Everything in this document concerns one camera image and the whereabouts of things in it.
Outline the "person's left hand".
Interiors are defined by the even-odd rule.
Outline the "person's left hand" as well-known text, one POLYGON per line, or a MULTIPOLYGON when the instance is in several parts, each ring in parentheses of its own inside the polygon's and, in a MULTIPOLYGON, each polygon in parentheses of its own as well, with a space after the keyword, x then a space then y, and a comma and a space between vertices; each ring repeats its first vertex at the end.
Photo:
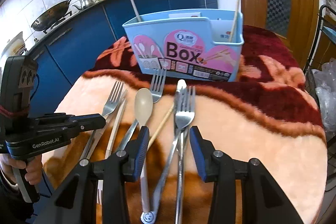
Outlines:
POLYGON ((34 157, 32 161, 26 164, 24 161, 11 158, 9 154, 1 154, 1 170, 5 178, 7 178, 11 184, 16 184, 13 168, 25 169, 27 172, 25 174, 25 180, 29 182, 30 185, 36 185, 42 179, 42 155, 34 157))

